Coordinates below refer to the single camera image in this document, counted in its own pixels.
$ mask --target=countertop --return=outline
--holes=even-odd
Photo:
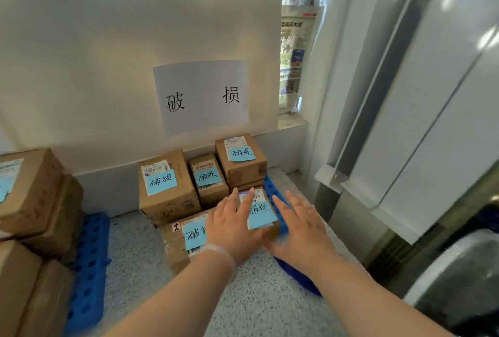
[[[268,174],[279,191],[299,193],[280,169]],[[167,284],[173,274],[165,261],[161,233],[139,211],[110,219],[104,316],[81,336],[103,335],[130,311]],[[356,261],[326,225],[336,250]],[[347,336],[324,299],[304,290],[260,251],[238,269],[227,286],[205,336]]]

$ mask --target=white wristband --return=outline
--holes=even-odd
[[[201,252],[203,250],[214,250],[216,252],[219,252],[221,255],[223,255],[225,257],[225,259],[228,262],[228,265],[231,267],[231,272],[232,272],[232,275],[231,275],[231,278],[229,280],[229,283],[234,282],[235,275],[237,273],[238,268],[235,265],[234,258],[232,258],[231,254],[227,250],[225,250],[224,248],[222,248],[221,246],[218,246],[218,245],[215,245],[215,244],[206,244],[206,245],[204,245],[201,248]]]

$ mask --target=human hand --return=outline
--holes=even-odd
[[[224,248],[240,266],[256,252],[270,228],[248,229],[247,220],[253,202],[254,189],[251,188],[239,209],[239,191],[234,188],[216,210],[210,210],[206,219],[206,243]]]
[[[265,240],[265,248],[277,258],[312,277],[322,260],[336,256],[322,218],[314,206],[299,195],[292,195],[290,191],[286,191],[286,199],[294,212],[276,195],[272,199],[286,221],[290,234],[284,244]]]

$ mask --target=person's right arm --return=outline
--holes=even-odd
[[[338,255],[313,206],[289,191],[286,198],[295,212],[275,195],[273,200],[290,229],[288,239],[265,247],[312,279],[351,337],[452,336]]]

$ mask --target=wall baseboard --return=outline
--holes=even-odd
[[[290,173],[298,168],[307,125],[302,124],[254,137],[267,157],[268,167],[278,166]],[[187,160],[215,151],[215,145],[185,151]],[[76,174],[85,196],[86,213],[105,212],[109,217],[139,208],[139,176],[136,162]]]

